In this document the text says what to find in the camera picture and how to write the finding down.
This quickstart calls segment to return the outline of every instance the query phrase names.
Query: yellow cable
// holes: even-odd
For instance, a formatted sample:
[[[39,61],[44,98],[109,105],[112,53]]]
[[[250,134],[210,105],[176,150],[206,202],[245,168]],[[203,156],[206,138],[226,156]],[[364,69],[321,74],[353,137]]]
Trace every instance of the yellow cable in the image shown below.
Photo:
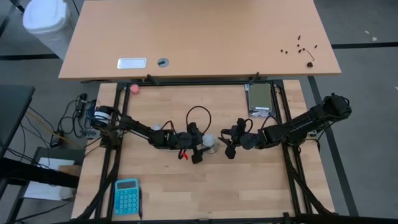
[[[60,136],[59,134],[54,133],[53,131],[51,131],[51,130],[50,130],[38,117],[36,117],[34,114],[30,113],[29,111],[26,111],[26,113],[27,113],[29,116],[31,116],[32,118],[34,118],[37,122],[39,122],[39,124],[40,124],[41,126],[43,126],[43,127],[47,130],[47,132],[53,134],[54,136],[56,136],[56,137],[58,137],[58,138],[60,138],[60,139],[65,140],[65,141],[68,142],[69,144],[74,145],[74,146],[78,147],[79,149],[83,149],[83,148],[80,147],[78,144],[74,143],[72,140],[69,140],[69,139],[67,139],[67,138],[65,138],[65,137],[62,137],[62,136]]]

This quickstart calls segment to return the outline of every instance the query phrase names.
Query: pink ball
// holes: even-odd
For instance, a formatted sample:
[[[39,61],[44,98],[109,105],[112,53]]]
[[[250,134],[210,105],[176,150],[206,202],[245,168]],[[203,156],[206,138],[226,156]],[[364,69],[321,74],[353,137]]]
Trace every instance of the pink ball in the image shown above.
[[[131,85],[130,86],[130,91],[132,92],[132,94],[138,95],[138,93],[139,93],[138,85],[137,84]]]

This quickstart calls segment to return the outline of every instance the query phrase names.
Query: light wooden desk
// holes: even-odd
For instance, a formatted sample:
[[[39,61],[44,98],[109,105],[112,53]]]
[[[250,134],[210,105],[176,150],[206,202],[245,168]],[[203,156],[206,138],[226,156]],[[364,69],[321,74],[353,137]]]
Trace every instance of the light wooden desk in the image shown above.
[[[312,58],[307,51],[299,53],[302,48],[314,57],[313,68],[307,68]],[[146,58],[147,65],[119,70],[119,58]],[[160,58],[169,59],[169,66],[160,68]],[[256,72],[341,73],[313,0],[85,1],[59,78],[241,77]]]
[[[300,82],[284,81],[284,85],[292,117],[306,112]],[[102,84],[97,104],[113,105],[115,91],[116,84]],[[236,124],[238,118],[248,116],[242,85],[142,87],[139,95],[130,96],[127,114],[147,126],[171,119],[177,131],[184,131],[185,115],[195,105],[209,109],[212,123],[208,133],[216,136]],[[189,121],[196,121],[203,130],[208,115],[193,110]],[[263,119],[253,121],[256,130]],[[224,154],[226,146],[219,143],[216,154],[204,154],[203,161],[193,165],[190,160],[178,160],[176,152],[155,149],[133,134],[124,136],[118,178],[140,180],[144,220],[281,217],[283,212],[294,215],[281,146],[249,151],[239,147],[235,159],[229,160]],[[301,148],[308,186],[326,208],[333,210],[316,144],[307,141]],[[104,152],[104,148],[98,148],[84,160],[72,217],[84,211],[98,189]],[[138,215],[113,216],[113,220],[137,219]]]

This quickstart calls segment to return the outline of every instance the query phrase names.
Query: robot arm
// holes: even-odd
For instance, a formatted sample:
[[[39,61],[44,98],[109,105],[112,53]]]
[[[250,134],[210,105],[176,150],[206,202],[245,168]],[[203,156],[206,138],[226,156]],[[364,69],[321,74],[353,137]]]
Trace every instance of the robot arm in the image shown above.
[[[239,118],[237,125],[221,131],[221,138],[219,139],[227,144],[225,152],[227,157],[234,159],[236,146],[242,146],[245,149],[265,149],[277,146],[282,141],[298,146],[303,143],[308,132],[320,128],[324,129],[326,122],[341,121],[348,118],[350,114],[349,101],[332,93],[331,96],[325,97],[322,103],[310,108],[306,113],[284,124],[258,129],[256,134],[244,132],[246,122]],[[229,134],[231,140],[225,139],[223,134]]]
[[[109,125],[112,113],[117,113],[120,116],[117,126]],[[203,133],[199,131],[194,122],[187,125],[186,133],[176,133],[174,128],[153,130],[132,119],[130,116],[121,115],[118,111],[109,106],[100,106],[97,108],[94,117],[95,118],[91,121],[92,127],[100,130],[102,137],[110,142],[112,146],[117,145],[118,134],[116,131],[121,130],[128,131],[146,139],[150,145],[157,149],[180,150],[178,154],[179,159],[183,157],[182,154],[185,153],[187,149],[192,149],[192,162],[194,164],[201,162],[203,160],[203,152],[209,150],[208,148],[198,150],[197,146],[203,142]]]

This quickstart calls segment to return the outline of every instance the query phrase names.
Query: blue calculator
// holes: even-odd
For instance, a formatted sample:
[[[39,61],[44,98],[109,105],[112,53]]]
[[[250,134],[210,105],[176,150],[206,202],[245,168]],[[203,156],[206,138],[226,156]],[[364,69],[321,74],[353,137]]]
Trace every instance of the blue calculator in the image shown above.
[[[115,183],[114,214],[133,215],[139,212],[138,179],[118,180]]]

